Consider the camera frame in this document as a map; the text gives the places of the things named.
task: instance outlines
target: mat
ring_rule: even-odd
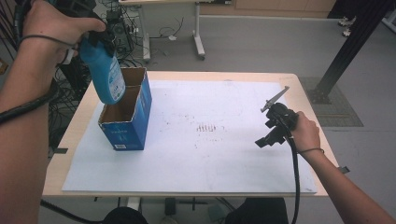
[[[299,77],[305,92],[313,90],[321,77]],[[363,127],[355,110],[349,104],[337,85],[329,94],[331,101],[328,105],[312,104],[321,127]]]

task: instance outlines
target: wrist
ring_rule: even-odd
[[[306,161],[311,162],[319,158],[326,158],[324,155],[324,150],[321,148],[311,148],[307,150],[302,150],[298,152]]]
[[[67,46],[45,38],[26,38],[20,43],[18,55],[28,55],[30,60],[55,68],[66,54]]]

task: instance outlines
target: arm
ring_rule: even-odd
[[[319,150],[318,127],[299,112],[296,130],[292,132],[297,150],[317,173],[345,223],[396,223],[383,208],[343,175]]]
[[[95,19],[68,18],[50,4],[33,2],[24,35],[47,35],[77,43],[89,30],[103,31]],[[43,96],[67,46],[43,38],[25,39],[0,90],[0,112]],[[0,125],[0,220],[35,223],[48,165],[48,105]]]

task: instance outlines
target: blue cardboard box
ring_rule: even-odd
[[[146,68],[121,68],[126,90],[120,101],[105,105],[98,123],[115,150],[143,150],[151,92]]]

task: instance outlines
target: desk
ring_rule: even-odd
[[[304,113],[316,123],[318,120],[314,111],[309,104],[303,87],[301,86],[297,76],[294,74],[269,74],[269,73],[214,73],[214,72],[159,72],[148,71],[149,80],[207,80],[207,81],[248,81],[248,82],[277,82],[281,86],[290,86],[290,89],[285,94],[285,99],[290,108],[295,111],[304,111]],[[47,179],[43,191],[44,196],[164,196],[163,194],[145,194],[145,193],[131,193],[131,192],[93,192],[93,191],[62,191],[64,181],[66,180],[68,171],[73,160],[76,147],[84,134],[87,125],[92,116],[93,110],[96,108],[99,99],[94,90],[93,85],[87,89],[78,110],[73,117],[59,147],[66,147],[68,151],[66,154],[55,154],[52,161],[49,163],[47,171]],[[326,150],[326,156],[337,166],[332,150],[323,131],[320,128],[320,138],[322,148]],[[317,176],[314,174],[315,183],[317,185],[317,193],[312,196],[327,196],[327,192],[320,184]],[[221,196],[246,196],[235,195],[227,193],[219,193]],[[265,194],[258,193],[257,195],[249,194],[249,196],[293,196],[294,194]]]
[[[137,9],[140,19],[140,26],[143,33],[143,60],[147,63],[150,60],[149,52],[149,34],[146,31],[145,14],[142,5],[144,4],[160,4],[160,3],[183,3],[193,2],[195,3],[195,30],[192,31],[194,37],[195,46],[198,51],[198,55],[201,59],[205,59],[204,46],[202,45],[201,37],[199,35],[199,12],[200,4],[197,0],[119,0],[121,5],[132,6]]]

